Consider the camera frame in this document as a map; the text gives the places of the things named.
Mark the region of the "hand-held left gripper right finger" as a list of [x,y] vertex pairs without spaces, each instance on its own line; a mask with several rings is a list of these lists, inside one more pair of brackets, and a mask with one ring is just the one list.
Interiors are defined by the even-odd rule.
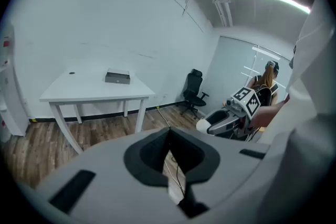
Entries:
[[201,214],[184,216],[172,224],[262,224],[261,197],[265,193],[256,177],[256,170],[270,145],[212,137],[198,131],[170,128],[170,133],[188,140],[200,152],[197,157],[187,153],[179,157],[182,165],[192,168],[185,175],[185,198],[194,209],[205,208]]

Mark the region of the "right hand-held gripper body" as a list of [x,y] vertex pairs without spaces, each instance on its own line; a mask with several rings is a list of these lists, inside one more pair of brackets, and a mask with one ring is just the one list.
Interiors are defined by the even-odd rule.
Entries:
[[226,101],[226,109],[238,119],[234,121],[234,134],[237,138],[248,137],[250,123],[260,108],[260,101],[255,90],[242,87]]

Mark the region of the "bright ceiling light panel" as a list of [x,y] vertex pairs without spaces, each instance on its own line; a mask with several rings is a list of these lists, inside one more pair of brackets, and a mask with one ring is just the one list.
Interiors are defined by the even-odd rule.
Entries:
[[303,5],[297,3],[297,2],[295,2],[293,0],[278,0],[278,1],[281,1],[281,2],[287,3],[287,4],[291,5],[291,6],[294,6],[294,7],[300,9],[301,11],[303,11],[303,12],[305,12],[307,14],[310,13],[310,8],[308,8],[306,6],[303,6]]

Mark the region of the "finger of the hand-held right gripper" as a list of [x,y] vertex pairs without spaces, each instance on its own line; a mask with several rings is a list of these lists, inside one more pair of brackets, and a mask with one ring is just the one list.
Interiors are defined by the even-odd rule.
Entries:
[[223,126],[232,121],[232,115],[227,109],[220,109],[209,114],[205,121],[210,124],[210,126],[219,125]]
[[232,131],[239,124],[239,117],[235,115],[229,115],[228,117],[211,124],[210,127],[207,129],[207,133],[217,136]]

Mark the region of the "person's right forearm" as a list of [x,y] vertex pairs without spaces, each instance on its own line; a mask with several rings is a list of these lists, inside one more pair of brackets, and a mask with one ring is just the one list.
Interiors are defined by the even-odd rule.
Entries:
[[261,106],[252,118],[249,127],[267,127],[287,102],[288,100],[284,100],[271,106]]

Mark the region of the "white plastic bags pile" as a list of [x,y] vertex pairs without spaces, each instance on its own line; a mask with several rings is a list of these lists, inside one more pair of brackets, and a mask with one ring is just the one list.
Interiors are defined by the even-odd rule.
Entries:
[[0,141],[25,136],[29,119],[19,94],[14,65],[14,27],[0,26]]

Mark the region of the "black office chair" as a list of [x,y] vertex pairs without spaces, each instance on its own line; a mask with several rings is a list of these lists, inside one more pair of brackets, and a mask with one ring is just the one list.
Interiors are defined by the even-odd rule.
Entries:
[[201,84],[203,82],[202,75],[203,74],[201,71],[192,69],[192,71],[187,75],[186,89],[183,92],[183,105],[185,106],[185,110],[181,112],[181,115],[183,115],[186,111],[191,111],[195,120],[198,118],[198,109],[196,106],[205,106],[206,102],[204,101],[204,98],[209,97],[209,95],[205,92],[202,92],[201,97],[198,96]]

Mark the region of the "white table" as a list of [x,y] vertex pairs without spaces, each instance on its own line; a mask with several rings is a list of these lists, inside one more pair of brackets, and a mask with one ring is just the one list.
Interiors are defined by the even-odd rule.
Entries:
[[108,68],[103,66],[69,68],[54,80],[39,98],[40,102],[49,104],[61,132],[78,154],[83,150],[65,121],[60,109],[62,105],[72,105],[77,121],[81,123],[79,105],[122,102],[124,116],[127,116],[129,102],[140,101],[135,126],[135,132],[139,133],[142,131],[147,102],[155,95],[133,72],[130,72],[130,84],[106,83],[104,77],[107,70]]

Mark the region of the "grey box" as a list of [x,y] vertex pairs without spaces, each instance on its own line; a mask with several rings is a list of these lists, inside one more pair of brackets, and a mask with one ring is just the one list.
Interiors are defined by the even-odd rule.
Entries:
[[129,71],[119,69],[108,69],[104,81],[106,83],[130,84],[131,77]]

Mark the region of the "black backpack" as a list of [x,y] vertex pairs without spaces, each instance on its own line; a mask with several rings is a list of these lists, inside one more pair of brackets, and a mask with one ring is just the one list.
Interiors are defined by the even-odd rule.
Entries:
[[267,86],[261,86],[256,91],[260,106],[270,106],[272,99],[272,91]]

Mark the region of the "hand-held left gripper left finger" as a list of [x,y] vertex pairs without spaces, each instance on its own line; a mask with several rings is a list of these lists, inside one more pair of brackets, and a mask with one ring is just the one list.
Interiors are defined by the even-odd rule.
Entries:
[[[53,171],[36,189],[23,183],[18,188],[38,213],[55,224],[181,224],[188,217],[170,198],[167,187],[138,182],[124,165],[125,150],[152,133],[98,143]],[[51,198],[81,170],[95,176],[66,214],[50,203]]]

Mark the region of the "frosted glass partition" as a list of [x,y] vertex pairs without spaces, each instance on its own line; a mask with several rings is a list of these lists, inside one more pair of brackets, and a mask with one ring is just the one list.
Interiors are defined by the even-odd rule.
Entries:
[[278,86],[277,101],[280,102],[287,96],[286,87],[292,73],[289,61],[264,47],[221,37],[202,86],[209,95],[203,112],[208,114],[220,109],[231,94],[246,86],[254,76],[262,75],[265,65],[271,60],[279,64],[275,84]]

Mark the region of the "person's white shirt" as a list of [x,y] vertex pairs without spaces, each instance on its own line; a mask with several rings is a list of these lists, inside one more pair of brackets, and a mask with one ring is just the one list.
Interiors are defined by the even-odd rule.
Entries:
[[259,143],[281,150],[260,218],[284,220],[305,204],[336,162],[336,17],[314,0],[292,59],[289,101]]

